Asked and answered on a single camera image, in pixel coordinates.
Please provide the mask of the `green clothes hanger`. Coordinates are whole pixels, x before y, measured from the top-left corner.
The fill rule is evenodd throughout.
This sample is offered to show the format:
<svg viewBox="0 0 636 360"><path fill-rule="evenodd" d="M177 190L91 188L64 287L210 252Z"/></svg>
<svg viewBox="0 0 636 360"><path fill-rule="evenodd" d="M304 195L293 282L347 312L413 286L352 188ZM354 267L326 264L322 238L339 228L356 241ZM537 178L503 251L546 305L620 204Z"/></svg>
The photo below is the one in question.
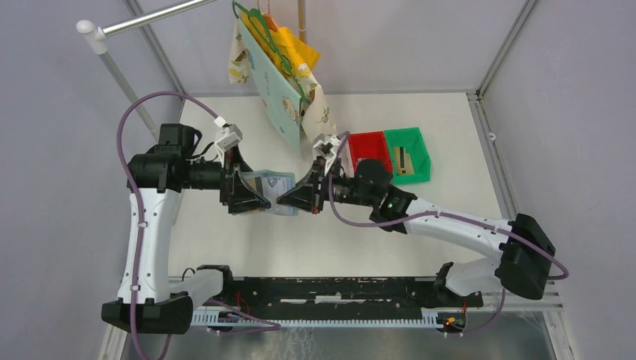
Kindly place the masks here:
<svg viewBox="0 0 636 360"><path fill-rule="evenodd" d="M312 91L317 82L311 80L312 69L320 53L296 37L287 27L280 27L269 13L258 8L248 9L238 1L232 2L235 18L241 20L272 64L298 91L301 100L312 104Z"/></svg>

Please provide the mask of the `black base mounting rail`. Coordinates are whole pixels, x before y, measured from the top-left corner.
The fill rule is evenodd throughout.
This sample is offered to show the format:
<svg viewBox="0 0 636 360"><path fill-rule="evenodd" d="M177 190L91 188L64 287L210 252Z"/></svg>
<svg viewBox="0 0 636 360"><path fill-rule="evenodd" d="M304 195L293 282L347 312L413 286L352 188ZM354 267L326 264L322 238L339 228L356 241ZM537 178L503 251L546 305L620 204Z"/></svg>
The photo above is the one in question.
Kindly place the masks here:
<svg viewBox="0 0 636 360"><path fill-rule="evenodd" d="M215 299L264 320L417 320L423 311L480 308L429 277L236 277Z"/></svg>

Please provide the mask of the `metal clothes rack bar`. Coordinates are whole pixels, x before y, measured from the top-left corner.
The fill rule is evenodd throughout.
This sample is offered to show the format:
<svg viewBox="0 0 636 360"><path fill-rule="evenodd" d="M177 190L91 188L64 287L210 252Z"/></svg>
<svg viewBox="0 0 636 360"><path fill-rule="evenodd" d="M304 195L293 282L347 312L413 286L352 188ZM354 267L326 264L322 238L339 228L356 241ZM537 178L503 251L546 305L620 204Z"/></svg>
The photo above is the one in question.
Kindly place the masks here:
<svg viewBox="0 0 636 360"><path fill-rule="evenodd" d="M87 19L76 30L103 63L120 92L122 104L108 115L108 137L115 136L119 116L140 95L140 83L132 82L134 71L121 69L129 60L140 70L151 69L164 82L163 90L173 90L203 98L214 92L203 88L218 77L204 72L203 64L213 53L221 54L218 36L226 32L223 17L230 12L229 1L123 1L127 18L110 25L96 25Z"/></svg>

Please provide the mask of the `yellow garment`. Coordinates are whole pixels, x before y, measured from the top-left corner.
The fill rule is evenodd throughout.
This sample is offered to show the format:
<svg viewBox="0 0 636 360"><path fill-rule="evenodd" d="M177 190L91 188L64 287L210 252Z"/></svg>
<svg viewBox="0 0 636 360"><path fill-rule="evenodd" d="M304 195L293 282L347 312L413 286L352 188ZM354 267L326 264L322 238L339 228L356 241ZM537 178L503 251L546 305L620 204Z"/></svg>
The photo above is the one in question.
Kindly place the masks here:
<svg viewBox="0 0 636 360"><path fill-rule="evenodd" d="M308 78L321 54L301 41L287 27L278 26L267 14L262 13L262 18L268 26L269 34L278 53L267 44L266 30L263 24L255 16L241 14L241 21L254 40L286 78L290 78L292 75L300 79Z"/></svg>

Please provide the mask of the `beige cards in green bin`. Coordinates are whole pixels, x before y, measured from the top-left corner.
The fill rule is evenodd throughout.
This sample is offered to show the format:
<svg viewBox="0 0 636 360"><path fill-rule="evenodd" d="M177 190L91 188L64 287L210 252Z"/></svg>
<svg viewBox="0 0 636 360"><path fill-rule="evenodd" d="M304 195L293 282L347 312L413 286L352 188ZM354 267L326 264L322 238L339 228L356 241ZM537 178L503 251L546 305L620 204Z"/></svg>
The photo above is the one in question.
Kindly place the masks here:
<svg viewBox="0 0 636 360"><path fill-rule="evenodd" d="M413 175L413 162L406 148L402 146L394 146L392 151L395 160L394 167L396 173L399 176Z"/></svg>

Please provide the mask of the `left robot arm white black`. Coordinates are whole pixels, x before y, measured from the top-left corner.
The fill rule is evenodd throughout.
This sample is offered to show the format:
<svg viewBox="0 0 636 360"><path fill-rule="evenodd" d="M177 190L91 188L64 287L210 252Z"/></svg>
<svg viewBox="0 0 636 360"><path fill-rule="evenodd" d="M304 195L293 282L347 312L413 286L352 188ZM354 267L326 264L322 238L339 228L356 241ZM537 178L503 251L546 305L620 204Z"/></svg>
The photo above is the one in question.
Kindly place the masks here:
<svg viewBox="0 0 636 360"><path fill-rule="evenodd" d="M231 215L270 209L272 204L245 181L242 134L225 125L212 144L219 155L206 160L195 152L202 134L183 124L164 124L158 143L127 163L131 228L127 261L116 299L104 303L101 318L126 332L183 335L194 310L211 299L228 305L236 295L227 265L201 265L192 277L172 282L168 259L172 227L186 190L218 191Z"/></svg>

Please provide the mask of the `green plastic bin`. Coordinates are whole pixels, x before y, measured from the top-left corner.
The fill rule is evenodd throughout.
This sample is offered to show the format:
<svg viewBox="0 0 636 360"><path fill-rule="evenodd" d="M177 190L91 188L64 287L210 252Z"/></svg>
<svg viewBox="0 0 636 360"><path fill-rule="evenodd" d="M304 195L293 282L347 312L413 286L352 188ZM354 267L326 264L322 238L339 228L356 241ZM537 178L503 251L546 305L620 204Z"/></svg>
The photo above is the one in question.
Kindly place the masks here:
<svg viewBox="0 0 636 360"><path fill-rule="evenodd" d="M418 127L384 130L385 140L393 166L393 182L395 185L413 185L431 180L431 159ZM395 159L392 148L405 147L409 152L414 169L413 175L398 175L395 171Z"/></svg>

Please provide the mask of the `red plastic bin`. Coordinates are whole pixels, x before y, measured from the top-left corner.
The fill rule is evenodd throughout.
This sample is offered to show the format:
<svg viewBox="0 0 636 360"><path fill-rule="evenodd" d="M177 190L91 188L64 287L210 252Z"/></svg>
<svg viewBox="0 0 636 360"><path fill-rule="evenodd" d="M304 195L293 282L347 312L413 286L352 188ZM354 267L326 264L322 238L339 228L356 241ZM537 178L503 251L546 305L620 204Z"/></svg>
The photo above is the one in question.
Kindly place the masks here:
<svg viewBox="0 0 636 360"><path fill-rule="evenodd" d="M354 170L357 170L359 163L365 159L378 160L387 171L393 170L385 134L382 131L352 133L348 143Z"/></svg>

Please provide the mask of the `gold black striped card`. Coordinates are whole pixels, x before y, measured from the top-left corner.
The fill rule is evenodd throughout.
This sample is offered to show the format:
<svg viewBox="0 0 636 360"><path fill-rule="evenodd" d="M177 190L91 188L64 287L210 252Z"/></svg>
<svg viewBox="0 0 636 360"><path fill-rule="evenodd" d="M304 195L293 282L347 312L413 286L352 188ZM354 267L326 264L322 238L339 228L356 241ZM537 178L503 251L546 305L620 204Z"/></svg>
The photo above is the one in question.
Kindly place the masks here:
<svg viewBox="0 0 636 360"><path fill-rule="evenodd" d="M253 190L256 193L258 193L259 195L263 195L264 194L263 180L262 180L261 177L248 178L246 180L246 182L253 188Z"/></svg>

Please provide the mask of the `cream cartoon print garment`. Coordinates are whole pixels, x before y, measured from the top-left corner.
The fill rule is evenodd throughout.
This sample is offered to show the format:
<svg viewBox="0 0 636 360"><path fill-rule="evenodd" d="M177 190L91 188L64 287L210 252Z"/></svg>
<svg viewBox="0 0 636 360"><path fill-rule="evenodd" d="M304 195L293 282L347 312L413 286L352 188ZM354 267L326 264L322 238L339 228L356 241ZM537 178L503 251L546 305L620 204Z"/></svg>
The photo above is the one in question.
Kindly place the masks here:
<svg viewBox="0 0 636 360"><path fill-rule="evenodd" d="M229 82L231 84L242 84L252 79L248 65L248 51L242 43L242 36L239 34L237 23L229 53ZM308 140L313 141L320 134L336 133L337 125L334 120L330 119L330 106L322 86L313 73L311 80L317 82L317 87L312 91L313 103L307 104L301 100L301 134L305 134Z"/></svg>

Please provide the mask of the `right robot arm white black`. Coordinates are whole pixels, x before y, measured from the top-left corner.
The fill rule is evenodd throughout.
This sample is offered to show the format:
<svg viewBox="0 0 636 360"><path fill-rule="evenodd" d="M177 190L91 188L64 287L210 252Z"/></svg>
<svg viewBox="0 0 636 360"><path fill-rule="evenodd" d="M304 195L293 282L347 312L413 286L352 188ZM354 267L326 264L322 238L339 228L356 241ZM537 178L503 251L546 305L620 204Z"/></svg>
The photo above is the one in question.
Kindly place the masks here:
<svg viewBox="0 0 636 360"><path fill-rule="evenodd" d="M318 157L277 204L315 215L325 203L367 206L372 209L368 228L433 237L481 254L471 262L447 262L437 272L433 297L443 306L500 290L529 300L543 298L555 248L533 217L476 217L440 207L393 185L392 174L378 160L363 160L352 177L341 173L338 162L326 165Z"/></svg>

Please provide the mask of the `mint cartoon print garment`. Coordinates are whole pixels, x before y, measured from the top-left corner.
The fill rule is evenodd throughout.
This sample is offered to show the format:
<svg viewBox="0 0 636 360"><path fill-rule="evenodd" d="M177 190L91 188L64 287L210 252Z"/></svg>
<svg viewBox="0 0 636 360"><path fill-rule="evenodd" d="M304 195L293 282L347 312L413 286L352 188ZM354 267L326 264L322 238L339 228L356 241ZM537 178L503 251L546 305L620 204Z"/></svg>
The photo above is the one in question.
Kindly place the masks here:
<svg viewBox="0 0 636 360"><path fill-rule="evenodd" d="M238 21L241 41L248 51L248 67L265 112L291 152L301 154L301 95L266 55L245 24Z"/></svg>

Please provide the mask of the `blue white printed card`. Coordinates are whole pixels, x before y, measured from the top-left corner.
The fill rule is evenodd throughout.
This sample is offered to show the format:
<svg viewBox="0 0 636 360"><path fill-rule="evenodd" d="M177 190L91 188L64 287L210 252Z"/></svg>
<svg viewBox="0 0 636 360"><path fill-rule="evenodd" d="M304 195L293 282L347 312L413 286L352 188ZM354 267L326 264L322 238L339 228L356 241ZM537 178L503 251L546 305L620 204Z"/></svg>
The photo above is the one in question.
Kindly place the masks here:
<svg viewBox="0 0 636 360"><path fill-rule="evenodd" d="M285 194L292 186L292 179L287 176L268 176L262 178L264 196L271 204L277 205L277 198Z"/></svg>

